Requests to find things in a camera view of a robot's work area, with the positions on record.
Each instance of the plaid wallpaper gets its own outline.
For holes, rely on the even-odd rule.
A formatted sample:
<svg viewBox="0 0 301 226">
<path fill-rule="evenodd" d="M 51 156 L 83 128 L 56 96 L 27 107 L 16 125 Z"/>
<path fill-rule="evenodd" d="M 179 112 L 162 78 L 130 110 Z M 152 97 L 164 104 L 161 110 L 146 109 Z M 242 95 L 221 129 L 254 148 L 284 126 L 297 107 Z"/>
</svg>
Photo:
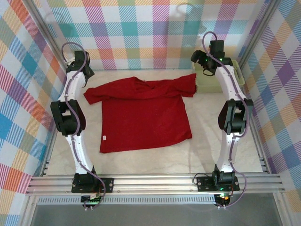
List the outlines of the plaid wallpaper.
<svg viewBox="0 0 301 226">
<path fill-rule="evenodd" d="M 0 226 L 17 224 L 53 131 L 65 73 L 21 0 L 0 6 Z"/>
<path fill-rule="evenodd" d="M 257 18 L 256 20 L 254 21 L 253 23 L 253 26 L 244 42 L 244 45 L 242 46 L 240 52 L 239 52 L 239 55 L 238 55 L 238 61 L 240 60 L 240 58 L 243 56 L 243 54 L 245 53 L 245 50 L 247 48 L 247 46 L 250 44 L 250 41 L 252 39 L 252 37 L 254 36 L 258 26 L 260 25 L 260 21 L 261 19 L 263 18 L 264 16 L 264 13 L 266 12 L 267 8 L 268 8 L 268 5 L 269 3 L 271 2 L 271 0 L 265 0 L 258 15 L 257 15 Z"/>
<path fill-rule="evenodd" d="M 264 152 L 301 225 L 301 0 L 282 0 L 243 74 Z"/>
<path fill-rule="evenodd" d="M 57 38 L 50 17 L 34 0 Z M 82 45 L 92 69 L 190 68 L 201 36 L 214 31 L 237 58 L 252 12 L 264 0 L 48 0 L 67 41 Z"/>
</svg>

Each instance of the white robotic arm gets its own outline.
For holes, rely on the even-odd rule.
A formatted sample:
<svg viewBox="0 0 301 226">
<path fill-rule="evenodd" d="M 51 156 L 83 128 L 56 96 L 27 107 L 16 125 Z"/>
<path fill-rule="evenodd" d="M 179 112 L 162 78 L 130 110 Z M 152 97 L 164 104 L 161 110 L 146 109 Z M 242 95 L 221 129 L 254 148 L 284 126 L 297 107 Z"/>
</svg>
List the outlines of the white robotic arm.
<svg viewBox="0 0 301 226">
<path fill-rule="evenodd" d="M 235 78 L 234 74 L 234 68 L 233 66 L 226 65 L 227 69 L 230 71 L 231 75 L 233 78 Z M 239 97 L 237 96 L 237 93 L 235 91 L 235 88 L 233 86 L 233 83 L 230 79 L 230 76 L 228 75 L 227 71 L 223 67 L 218 67 L 215 71 L 215 76 L 220 82 L 222 92 L 226 98 L 226 100 L 235 100 L 235 101 L 240 101 Z M 239 95 L 245 99 L 245 95 L 241 91 L 237 80 L 234 80 L 236 88 L 238 89 Z M 217 168 L 220 171 L 223 172 L 232 172 L 233 168 L 230 165 L 230 147 L 231 147 L 231 142 L 233 140 L 233 137 L 239 136 L 239 133 L 230 133 L 227 134 L 224 130 L 222 130 L 222 146 L 221 146 L 221 152 L 220 152 L 220 157 L 217 161 Z M 235 155 L 236 155 L 236 149 L 238 145 L 239 138 L 237 137 L 235 139 L 234 146 L 232 148 L 232 163 L 235 161 Z"/>
<path fill-rule="evenodd" d="M 73 75 L 76 73 L 76 71 L 70 71 L 67 73 L 67 81 L 66 84 L 68 84 L 69 80 L 72 79 Z M 73 81 L 71 82 L 71 85 L 69 86 L 69 90 L 68 90 L 68 96 L 67 96 L 67 100 L 77 100 L 79 98 L 80 95 L 80 90 L 81 88 L 84 86 L 86 82 L 85 76 L 83 72 L 78 73 L 75 78 L 73 79 Z M 60 102 L 65 102 L 65 96 L 66 96 L 66 87 L 64 87 L 63 93 L 61 94 L 61 96 L 59 97 L 58 101 Z M 81 163 L 89 170 L 92 171 L 93 169 L 93 164 L 90 161 L 89 156 L 87 155 L 87 151 L 86 151 L 86 147 L 85 147 L 85 143 L 84 143 L 84 131 L 81 131 L 79 135 L 75 135 L 73 137 L 75 139 L 75 150 L 73 149 L 73 145 L 72 145 L 72 141 L 71 141 L 71 134 L 66 136 L 66 140 L 69 143 L 69 146 L 72 150 L 72 155 L 75 161 L 75 172 L 79 173 L 79 174 L 86 174 L 87 171 L 85 169 L 83 169 L 76 157 L 74 152 L 77 153 L 77 156 L 79 157 L 79 159 L 81 160 Z"/>
</svg>

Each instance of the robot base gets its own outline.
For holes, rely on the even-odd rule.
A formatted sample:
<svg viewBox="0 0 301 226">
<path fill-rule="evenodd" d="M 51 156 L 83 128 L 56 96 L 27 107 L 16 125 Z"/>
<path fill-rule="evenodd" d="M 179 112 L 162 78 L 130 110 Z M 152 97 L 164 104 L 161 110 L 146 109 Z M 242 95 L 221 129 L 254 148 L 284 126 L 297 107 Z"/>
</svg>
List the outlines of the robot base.
<svg viewBox="0 0 301 226">
<path fill-rule="evenodd" d="M 105 184 L 106 193 L 113 192 L 114 178 L 101 178 Z M 91 174 L 74 174 L 72 193 L 103 193 L 104 189 L 100 181 Z"/>
<path fill-rule="evenodd" d="M 216 165 L 211 177 L 197 177 L 197 185 L 199 192 L 232 192 L 240 190 L 235 172 L 225 173 L 219 171 Z"/>
</svg>

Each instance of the yellow plastic bin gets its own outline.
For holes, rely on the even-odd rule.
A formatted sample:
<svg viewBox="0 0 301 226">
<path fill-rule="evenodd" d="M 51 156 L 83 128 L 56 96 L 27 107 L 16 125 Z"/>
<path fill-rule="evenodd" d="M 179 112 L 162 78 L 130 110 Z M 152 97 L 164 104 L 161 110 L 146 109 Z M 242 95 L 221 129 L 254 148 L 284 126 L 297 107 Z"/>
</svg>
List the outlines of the yellow plastic bin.
<svg viewBox="0 0 301 226">
<path fill-rule="evenodd" d="M 232 60 L 234 67 L 234 74 L 240 87 L 245 84 L 245 79 L 241 73 L 238 62 Z M 192 68 L 197 74 L 196 85 L 197 93 L 221 93 L 222 88 L 215 76 L 206 76 L 203 74 L 203 67 L 200 64 L 192 63 Z"/>
</svg>

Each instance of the wire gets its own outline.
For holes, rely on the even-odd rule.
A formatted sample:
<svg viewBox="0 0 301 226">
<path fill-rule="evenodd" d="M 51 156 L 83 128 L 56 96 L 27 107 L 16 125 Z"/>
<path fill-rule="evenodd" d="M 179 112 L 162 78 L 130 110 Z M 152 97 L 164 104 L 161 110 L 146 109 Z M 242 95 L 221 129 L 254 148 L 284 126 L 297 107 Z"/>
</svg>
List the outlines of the wire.
<svg viewBox="0 0 301 226">
<path fill-rule="evenodd" d="M 204 71 L 206 71 L 206 70 L 207 70 L 206 68 L 203 69 L 203 75 L 206 75 L 206 76 L 214 76 L 213 73 L 212 73 L 212 74 L 206 74 L 206 73 L 204 73 Z"/>
<path fill-rule="evenodd" d="M 238 171 L 234 168 L 234 166 L 233 166 L 233 163 L 232 163 L 232 152 L 233 152 L 233 147 L 234 147 L 234 144 L 235 144 L 236 139 L 237 139 L 237 138 L 244 137 L 244 136 L 246 135 L 247 131 L 248 131 L 248 127 L 249 127 L 249 109 L 248 109 L 248 107 L 247 107 L 247 105 L 246 105 L 245 100 L 244 100 L 244 99 L 241 97 L 241 95 L 239 94 L 239 91 L 238 91 L 238 89 L 237 89 L 237 87 L 236 87 L 236 83 L 235 83 L 235 81 L 234 81 L 234 78 L 232 77 L 232 74 L 230 73 L 230 71 L 228 70 L 228 68 L 227 68 L 221 61 L 219 61 L 218 59 L 214 58 L 214 56 L 212 56 L 212 55 L 208 52 L 208 50 L 206 49 L 206 47 L 205 47 L 205 37 L 206 37 L 206 35 L 208 35 L 208 34 L 213 34 L 213 35 L 215 36 L 215 40 L 217 40 L 217 36 L 216 36 L 216 34 L 215 34 L 214 32 L 206 32 L 206 33 L 204 34 L 204 36 L 203 36 L 203 39 L 202 39 L 202 44 L 203 44 L 204 51 L 207 53 L 207 55 L 208 55 L 211 59 L 213 59 L 215 62 L 219 63 L 219 64 L 226 70 L 226 72 L 228 73 L 228 76 L 230 77 L 231 82 L 232 82 L 232 84 L 233 84 L 235 93 L 236 93 L 237 97 L 241 100 L 241 102 L 243 103 L 243 105 L 244 105 L 244 107 L 245 107 L 245 110 L 246 110 L 246 127 L 245 127 L 245 131 L 244 131 L 244 133 L 243 133 L 242 135 L 235 135 L 235 136 L 233 136 L 232 142 L 231 142 L 231 146 L 230 146 L 230 154 L 229 154 L 230 166 L 232 167 L 232 169 L 234 170 L 235 173 L 240 174 L 240 175 L 244 178 L 244 180 L 245 180 L 245 187 L 244 187 L 242 193 L 240 194 L 239 198 L 238 198 L 235 202 L 233 202 L 232 204 L 229 204 L 229 205 L 227 206 L 227 207 L 230 207 L 230 206 L 233 206 L 235 203 L 237 203 L 237 202 L 241 199 L 241 197 L 242 197 L 242 196 L 244 195 L 244 193 L 246 192 L 246 188 L 247 188 L 247 179 L 246 179 L 246 176 L 245 176 L 243 173 L 238 172 Z"/>
<path fill-rule="evenodd" d="M 231 197 L 232 197 L 233 196 L 233 192 L 234 192 L 233 185 L 231 185 L 231 190 L 232 190 L 232 192 L 231 192 Z"/>
<path fill-rule="evenodd" d="M 66 45 L 68 45 L 68 44 L 73 44 L 73 45 L 76 45 L 76 46 L 78 46 L 79 48 L 81 48 L 82 51 L 84 52 L 84 56 L 85 56 L 83 65 L 75 72 L 75 74 L 72 76 L 72 78 L 68 81 L 67 86 L 66 86 L 66 93 L 65 93 L 65 96 L 64 96 L 64 97 L 65 97 L 65 102 L 66 102 L 68 108 L 70 109 L 70 111 L 71 111 L 71 112 L 73 113 L 73 115 L 75 116 L 76 122 L 77 122 L 77 128 L 76 128 L 75 132 L 71 135 L 71 141 L 72 141 L 72 147 L 73 147 L 73 153 L 74 153 L 74 156 L 75 156 L 77 162 L 79 163 L 79 165 L 80 165 L 87 173 L 91 174 L 93 177 L 95 177 L 96 179 L 98 179 L 98 180 L 100 181 L 100 183 L 103 185 L 103 196 L 102 196 L 102 198 L 100 199 L 100 201 L 99 201 L 94 207 L 92 207 L 92 206 L 90 207 L 90 209 L 93 210 L 93 209 L 96 209 L 96 208 L 100 205 L 100 203 L 103 201 L 103 199 L 104 199 L 104 197 L 105 197 L 105 194 L 106 194 L 106 192 L 105 192 L 105 191 L 106 191 L 106 188 L 105 188 L 105 184 L 104 184 L 103 180 L 102 180 L 100 177 L 98 177 L 96 174 L 94 174 L 94 173 L 92 173 L 90 170 L 88 170 L 88 169 L 81 163 L 81 160 L 79 159 L 79 157 L 78 157 L 78 155 L 77 155 L 77 153 L 76 153 L 76 147 L 75 147 L 75 139 L 74 139 L 74 136 L 77 135 L 77 133 L 79 132 L 80 121 L 79 121 L 79 116 L 76 114 L 75 110 L 74 110 L 74 109 L 71 107 L 71 105 L 68 103 L 68 91 L 69 91 L 69 86 L 70 86 L 71 82 L 73 81 L 73 79 L 81 72 L 81 70 L 82 70 L 82 69 L 84 68 L 84 66 L 86 65 L 86 62 L 87 62 L 87 53 L 85 52 L 84 48 L 83 48 L 81 45 L 79 45 L 79 44 L 77 44 L 77 43 L 75 43 L 75 42 L 72 42 L 72 41 L 66 42 L 66 43 L 64 43 L 64 44 L 62 45 L 62 49 L 61 49 L 61 50 L 62 50 L 62 55 L 63 55 L 63 58 L 64 58 L 65 61 L 66 61 L 66 58 L 65 58 L 65 56 L 64 56 L 64 54 L 63 54 L 63 48 L 64 48 L 64 46 L 66 46 Z M 86 206 L 86 203 L 87 203 L 87 201 L 84 202 L 84 207 L 85 207 L 85 210 L 88 210 L 88 207 Z"/>
<path fill-rule="evenodd" d="M 206 173 L 197 173 L 196 175 L 194 175 L 194 177 L 193 177 L 193 179 L 192 179 L 192 182 L 193 182 L 193 183 L 194 183 L 194 179 L 196 178 L 196 176 L 197 176 L 198 174 L 203 174 L 203 175 L 209 177 Z"/>
</svg>

